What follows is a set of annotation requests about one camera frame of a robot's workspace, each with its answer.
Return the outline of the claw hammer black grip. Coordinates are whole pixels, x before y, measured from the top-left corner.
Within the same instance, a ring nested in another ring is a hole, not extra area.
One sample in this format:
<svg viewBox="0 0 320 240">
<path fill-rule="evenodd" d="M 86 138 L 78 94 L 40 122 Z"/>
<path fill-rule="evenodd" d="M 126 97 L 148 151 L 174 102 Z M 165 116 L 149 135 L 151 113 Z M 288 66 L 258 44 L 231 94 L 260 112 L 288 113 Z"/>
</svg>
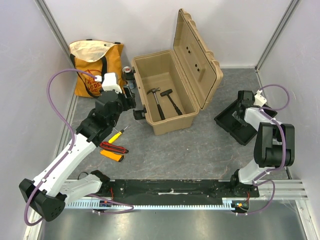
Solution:
<svg viewBox="0 0 320 240">
<path fill-rule="evenodd" d="M 157 106 L 157 109 L 158 109 L 158 113 L 159 113 L 159 116 L 160 116 L 160 119 L 161 120 L 165 120 L 165 115 L 164 115 L 164 112 L 161 108 L 161 105 L 159 103 L 159 100 L 158 100 L 158 97 L 157 97 L 157 94 L 156 92 L 159 92 L 161 89 L 158 87 L 158 88 L 152 88 L 150 90 L 147 91 L 147 95 L 152 93 L 153 96 L 154 96 L 154 99 L 155 99 L 155 102 L 156 102 L 156 106 Z"/>
</svg>

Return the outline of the black tool tray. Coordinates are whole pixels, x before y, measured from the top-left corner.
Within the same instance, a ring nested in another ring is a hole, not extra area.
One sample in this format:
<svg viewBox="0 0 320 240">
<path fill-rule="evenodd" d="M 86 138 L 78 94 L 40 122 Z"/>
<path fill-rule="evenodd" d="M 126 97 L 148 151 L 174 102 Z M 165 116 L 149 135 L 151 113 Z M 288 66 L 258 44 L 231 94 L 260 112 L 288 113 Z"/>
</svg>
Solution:
<svg viewBox="0 0 320 240">
<path fill-rule="evenodd" d="M 276 111 L 267 109 L 259 111 L 260 107 L 253 105 L 245 111 L 244 120 L 248 125 L 241 125 L 233 116 L 232 113 L 236 110 L 236 101 L 230 104 L 225 110 L 219 113 L 214 120 L 217 125 L 228 132 L 239 144 L 246 146 L 254 136 L 257 136 L 255 146 L 263 146 L 263 133 L 271 133 L 271 136 L 281 141 L 281 127 L 272 122 L 272 119 L 277 115 Z"/>
</svg>

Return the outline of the yellow handle screwdriver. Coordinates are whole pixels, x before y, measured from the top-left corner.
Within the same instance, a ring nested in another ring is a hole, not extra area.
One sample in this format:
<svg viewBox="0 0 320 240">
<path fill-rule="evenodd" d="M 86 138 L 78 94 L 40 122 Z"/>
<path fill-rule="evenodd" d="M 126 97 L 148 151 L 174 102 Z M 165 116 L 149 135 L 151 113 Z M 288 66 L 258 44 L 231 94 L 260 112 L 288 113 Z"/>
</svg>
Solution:
<svg viewBox="0 0 320 240">
<path fill-rule="evenodd" d="M 108 143 L 109 144 L 113 144 L 123 133 L 126 129 L 128 129 L 130 126 L 126 126 L 124 129 L 118 131 L 113 137 L 111 137 L 109 140 L 108 140 Z"/>
</svg>

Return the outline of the black rubber mallet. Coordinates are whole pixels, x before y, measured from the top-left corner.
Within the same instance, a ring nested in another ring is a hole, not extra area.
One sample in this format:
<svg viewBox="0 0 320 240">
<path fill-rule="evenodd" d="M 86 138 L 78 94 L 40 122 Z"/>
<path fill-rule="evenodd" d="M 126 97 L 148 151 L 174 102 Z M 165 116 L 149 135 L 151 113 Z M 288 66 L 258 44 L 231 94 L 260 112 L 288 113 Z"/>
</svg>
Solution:
<svg viewBox="0 0 320 240">
<path fill-rule="evenodd" d="M 170 100 L 171 104 L 173 105 L 176 113 L 181 116 L 183 115 L 182 111 L 179 109 L 179 107 L 175 104 L 175 102 L 173 101 L 173 99 L 171 98 L 170 94 L 173 92 L 172 89 L 168 89 L 168 90 L 165 90 L 163 92 L 160 93 L 160 96 L 161 97 L 164 97 L 164 96 L 167 96 L 168 99 Z"/>
</svg>

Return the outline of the tan plastic tool box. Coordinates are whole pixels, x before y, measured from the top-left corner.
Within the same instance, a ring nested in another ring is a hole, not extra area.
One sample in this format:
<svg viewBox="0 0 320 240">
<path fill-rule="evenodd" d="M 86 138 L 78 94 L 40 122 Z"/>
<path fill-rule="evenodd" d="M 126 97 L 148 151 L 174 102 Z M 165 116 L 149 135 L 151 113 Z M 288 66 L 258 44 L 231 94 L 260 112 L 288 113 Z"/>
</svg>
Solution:
<svg viewBox="0 0 320 240">
<path fill-rule="evenodd" d="M 221 83 L 223 72 L 214 53 L 201 37 L 192 16 L 179 9 L 173 48 L 136 56 L 131 65 L 143 106 L 143 119 L 156 136 L 191 127 L 194 118 L 205 110 Z M 152 88 L 165 116 L 161 120 Z M 171 98 L 181 110 L 178 115 L 167 96 L 160 93 L 172 89 Z"/>
</svg>

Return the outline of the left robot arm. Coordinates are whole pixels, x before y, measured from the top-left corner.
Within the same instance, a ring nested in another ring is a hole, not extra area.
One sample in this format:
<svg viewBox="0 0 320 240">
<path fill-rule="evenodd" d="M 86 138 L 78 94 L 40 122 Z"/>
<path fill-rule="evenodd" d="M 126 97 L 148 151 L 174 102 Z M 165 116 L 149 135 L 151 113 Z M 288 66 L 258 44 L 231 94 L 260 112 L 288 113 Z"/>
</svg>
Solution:
<svg viewBox="0 0 320 240">
<path fill-rule="evenodd" d="M 84 196 L 97 194 L 106 196 L 110 191 L 108 177 L 95 170 L 71 186 L 64 183 L 82 160 L 93 152 L 113 131 L 122 112 L 136 107 L 135 94 L 128 87 L 117 93 L 103 91 L 95 100 L 95 107 L 72 132 L 71 141 L 53 162 L 33 179 L 23 179 L 19 190 L 26 202 L 24 221 L 28 226 L 28 210 L 32 208 L 41 220 L 56 219 L 69 203 Z"/>
</svg>

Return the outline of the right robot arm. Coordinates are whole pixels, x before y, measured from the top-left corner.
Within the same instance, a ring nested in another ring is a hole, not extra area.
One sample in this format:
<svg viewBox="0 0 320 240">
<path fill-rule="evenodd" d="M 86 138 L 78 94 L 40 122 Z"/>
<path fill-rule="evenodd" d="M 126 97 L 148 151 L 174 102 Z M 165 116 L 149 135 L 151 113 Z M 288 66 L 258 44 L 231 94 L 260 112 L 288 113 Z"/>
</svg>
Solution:
<svg viewBox="0 0 320 240">
<path fill-rule="evenodd" d="M 273 109 L 266 103 L 260 90 L 256 93 L 238 91 L 232 116 L 243 126 L 252 126 L 257 135 L 253 160 L 230 178 L 229 191 L 235 197 L 242 196 L 247 185 L 257 186 L 258 180 L 265 175 L 290 167 L 295 161 L 295 127 L 268 114 L 268 111 L 278 112 L 280 109 Z"/>
</svg>

